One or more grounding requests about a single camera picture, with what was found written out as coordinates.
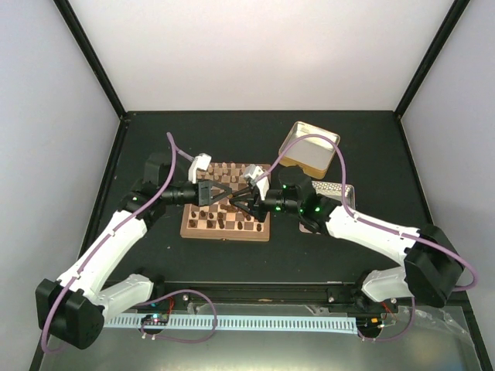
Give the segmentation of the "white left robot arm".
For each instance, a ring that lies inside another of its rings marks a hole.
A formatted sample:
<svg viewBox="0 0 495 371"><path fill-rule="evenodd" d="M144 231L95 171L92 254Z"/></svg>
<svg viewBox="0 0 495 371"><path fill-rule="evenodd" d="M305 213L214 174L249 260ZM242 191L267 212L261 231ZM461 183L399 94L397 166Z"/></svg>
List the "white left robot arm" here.
<svg viewBox="0 0 495 371"><path fill-rule="evenodd" d="M101 235L84 255L55 281L43 280L35 291L41 346L49 352L49 336L77 347L89 347L104 323L134 306L160 307L166 299L161 276L139 271L109 288L104 283L126 253L161 218L168 205L210 206L230 195L230 188L199 180L211 157L192 158L185 182L172 180L175 150L170 156L156 153L145 163L142 179L134 184L113 213Z"/></svg>

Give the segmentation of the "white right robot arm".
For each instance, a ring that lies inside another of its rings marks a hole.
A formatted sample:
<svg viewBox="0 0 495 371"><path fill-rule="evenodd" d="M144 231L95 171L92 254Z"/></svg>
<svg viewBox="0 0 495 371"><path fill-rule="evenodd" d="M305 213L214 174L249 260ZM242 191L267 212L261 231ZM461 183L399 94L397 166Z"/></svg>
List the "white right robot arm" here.
<svg viewBox="0 0 495 371"><path fill-rule="evenodd" d="M262 174L261 167L248 166L243 174L247 187L233 193L230 204L260 222L269 213L296 216L311 233L359 244L397 264L364 275L351 293L356 309L370 311L392 298L414 298L435 308L449 300L465 266L439 227L427 224L417 229L360 216L344 199L316 190L298 166L281 171L280 189L273 189Z"/></svg>

